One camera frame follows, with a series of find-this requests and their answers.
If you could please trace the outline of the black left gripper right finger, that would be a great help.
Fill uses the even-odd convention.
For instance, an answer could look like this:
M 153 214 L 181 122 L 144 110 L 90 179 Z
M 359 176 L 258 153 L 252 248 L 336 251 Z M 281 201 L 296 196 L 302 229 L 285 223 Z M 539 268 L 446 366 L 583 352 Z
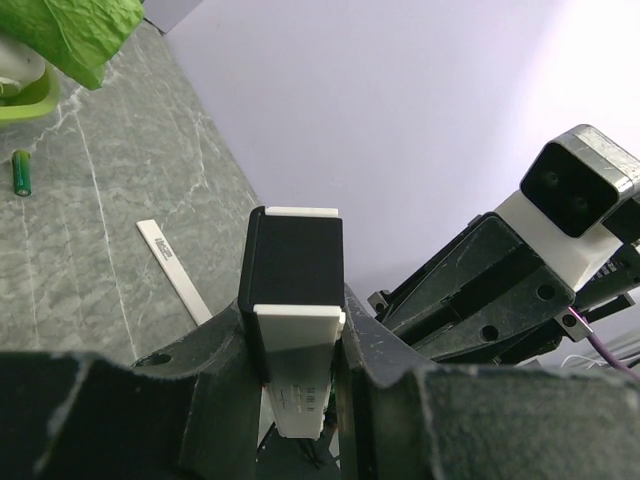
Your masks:
M 609 371 L 435 364 L 347 292 L 345 479 L 635 479 L 639 385 Z

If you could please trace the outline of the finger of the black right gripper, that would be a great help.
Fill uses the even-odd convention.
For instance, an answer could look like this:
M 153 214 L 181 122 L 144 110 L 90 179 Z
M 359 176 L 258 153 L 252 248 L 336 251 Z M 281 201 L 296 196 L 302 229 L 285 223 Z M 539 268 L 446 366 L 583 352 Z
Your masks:
M 466 319 L 540 267 L 540 257 L 496 213 L 476 217 L 399 287 L 374 303 L 389 329 L 441 308 Z
M 399 337 L 436 363 L 491 363 L 575 300 L 543 264 L 494 266 L 399 329 Z

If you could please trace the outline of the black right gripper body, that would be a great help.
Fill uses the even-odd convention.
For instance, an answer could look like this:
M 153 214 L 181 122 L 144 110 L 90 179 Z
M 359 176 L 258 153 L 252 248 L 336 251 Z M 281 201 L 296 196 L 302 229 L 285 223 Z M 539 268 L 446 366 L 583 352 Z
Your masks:
M 596 262 L 564 315 L 566 335 L 578 342 L 593 334 L 593 322 L 632 304 L 626 295 L 639 286 L 639 194 L 633 187 L 622 191 L 596 173 L 584 173 L 569 189 L 567 210 L 573 233 L 586 235 L 601 227 L 621 242 Z

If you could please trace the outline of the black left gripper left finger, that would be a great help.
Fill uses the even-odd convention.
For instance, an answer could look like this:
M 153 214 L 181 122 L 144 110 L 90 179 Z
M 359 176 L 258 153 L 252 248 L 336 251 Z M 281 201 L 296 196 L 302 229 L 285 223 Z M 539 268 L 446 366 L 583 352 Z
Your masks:
M 260 397 L 235 305 L 132 366 L 5 352 L 1 475 L 251 479 Z

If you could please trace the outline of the slim white remote control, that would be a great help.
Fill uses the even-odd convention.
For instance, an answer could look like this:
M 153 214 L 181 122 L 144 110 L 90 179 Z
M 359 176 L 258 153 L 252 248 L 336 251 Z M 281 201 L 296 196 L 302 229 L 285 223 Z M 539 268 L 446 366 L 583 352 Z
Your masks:
M 343 221 L 335 208 L 255 208 L 237 297 L 278 433 L 320 437 L 346 323 Z

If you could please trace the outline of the white remote battery cover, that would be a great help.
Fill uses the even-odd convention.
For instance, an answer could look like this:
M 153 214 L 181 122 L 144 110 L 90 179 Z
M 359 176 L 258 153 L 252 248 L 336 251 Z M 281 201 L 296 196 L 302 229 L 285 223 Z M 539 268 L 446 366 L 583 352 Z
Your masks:
M 210 320 L 212 318 L 211 311 L 191 281 L 191 278 L 182 266 L 157 222 L 155 220 L 142 220 L 136 223 L 136 227 L 191 315 L 194 323 L 197 326 L 201 326 Z

